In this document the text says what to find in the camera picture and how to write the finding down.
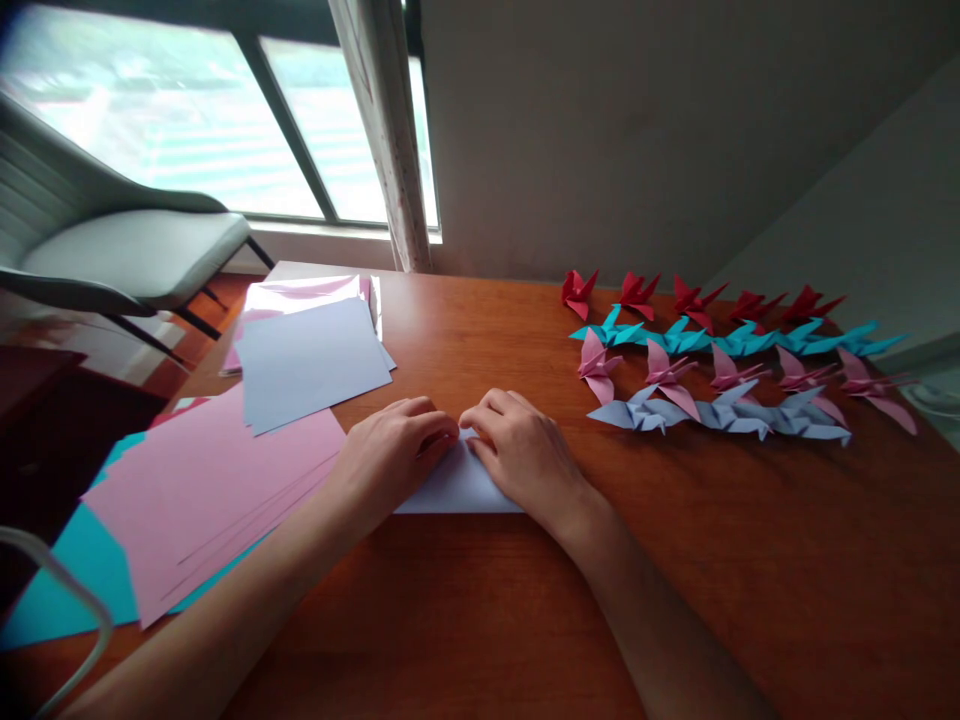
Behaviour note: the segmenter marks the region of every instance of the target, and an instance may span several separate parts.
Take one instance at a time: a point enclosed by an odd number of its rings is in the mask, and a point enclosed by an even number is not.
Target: gray chair
[[[144,187],[0,93],[0,288],[100,313],[182,362],[124,316],[170,310],[217,339],[188,305],[244,243],[273,261],[237,213],[206,195]]]

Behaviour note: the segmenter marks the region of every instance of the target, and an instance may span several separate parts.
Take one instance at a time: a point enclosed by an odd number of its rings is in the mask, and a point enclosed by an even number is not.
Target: cushion
[[[243,245],[250,227],[236,213],[134,210],[57,233],[20,269],[121,290],[155,310],[185,305]]]

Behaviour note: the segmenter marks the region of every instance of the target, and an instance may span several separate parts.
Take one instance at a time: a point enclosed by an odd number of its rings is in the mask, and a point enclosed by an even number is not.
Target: curtain
[[[397,269],[429,272],[400,0],[330,0],[330,10],[377,166]]]

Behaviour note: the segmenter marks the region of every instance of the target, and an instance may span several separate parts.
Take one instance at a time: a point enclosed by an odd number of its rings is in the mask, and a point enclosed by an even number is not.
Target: forearm
[[[355,542],[321,493],[64,717],[212,718]]]
[[[649,717],[776,717],[603,496],[590,489],[578,505],[551,534],[590,585]]]

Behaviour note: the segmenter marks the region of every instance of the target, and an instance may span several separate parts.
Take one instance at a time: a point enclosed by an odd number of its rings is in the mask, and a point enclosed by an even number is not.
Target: window pane
[[[261,42],[337,214],[344,220],[385,223],[383,192],[343,51],[273,38]],[[410,79],[426,220],[436,227],[423,76],[416,58],[410,60]]]
[[[229,33],[32,6],[0,87],[139,183],[323,217]]]

